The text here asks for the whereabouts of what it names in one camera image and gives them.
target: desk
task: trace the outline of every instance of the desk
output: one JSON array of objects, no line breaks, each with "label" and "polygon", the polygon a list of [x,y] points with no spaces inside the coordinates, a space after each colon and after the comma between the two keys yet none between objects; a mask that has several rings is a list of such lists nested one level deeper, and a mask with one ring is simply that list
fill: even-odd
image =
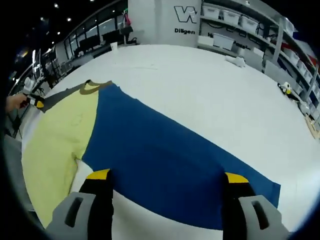
[{"label": "desk", "polygon": [[[126,94],[281,184],[278,209],[289,231],[308,214],[320,189],[320,146],[296,104],[268,76],[249,66],[236,67],[225,56],[206,50],[137,45],[91,60],[47,96],[88,79],[113,81]],[[22,150],[42,114],[35,111],[26,124]],[[221,231],[174,222],[117,193],[113,204],[115,240],[222,239]]]}]

